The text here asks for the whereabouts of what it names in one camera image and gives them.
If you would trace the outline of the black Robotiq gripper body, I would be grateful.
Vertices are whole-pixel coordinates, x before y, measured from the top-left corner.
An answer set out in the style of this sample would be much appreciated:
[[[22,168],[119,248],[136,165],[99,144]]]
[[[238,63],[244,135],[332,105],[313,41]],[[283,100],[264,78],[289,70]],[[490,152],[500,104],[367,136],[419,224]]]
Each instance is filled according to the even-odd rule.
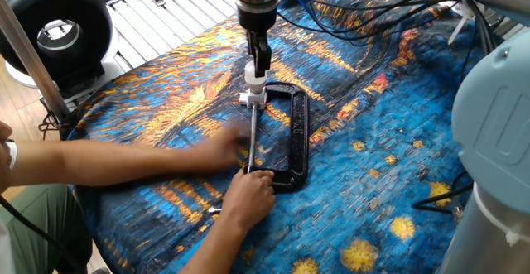
[[[254,33],[266,33],[277,20],[277,9],[262,13],[253,13],[244,11],[242,8],[237,9],[239,25]]]

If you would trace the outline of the person's left hand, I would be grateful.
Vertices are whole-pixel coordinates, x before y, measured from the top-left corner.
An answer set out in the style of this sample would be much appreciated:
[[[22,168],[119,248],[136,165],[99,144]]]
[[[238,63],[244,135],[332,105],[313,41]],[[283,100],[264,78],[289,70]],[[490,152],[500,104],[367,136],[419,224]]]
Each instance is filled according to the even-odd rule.
[[[247,123],[230,123],[208,137],[191,152],[193,167],[203,173],[221,171],[238,164],[239,148],[250,137]]]

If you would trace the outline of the person's right hand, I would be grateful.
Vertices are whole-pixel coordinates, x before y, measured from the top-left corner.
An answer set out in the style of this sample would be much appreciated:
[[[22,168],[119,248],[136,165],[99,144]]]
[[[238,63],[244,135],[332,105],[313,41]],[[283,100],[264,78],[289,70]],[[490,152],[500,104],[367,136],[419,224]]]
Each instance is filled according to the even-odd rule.
[[[272,187],[272,171],[239,170],[233,177],[224,196],[219,221],[226,228],[247,233],[264,219],[276,203]]]

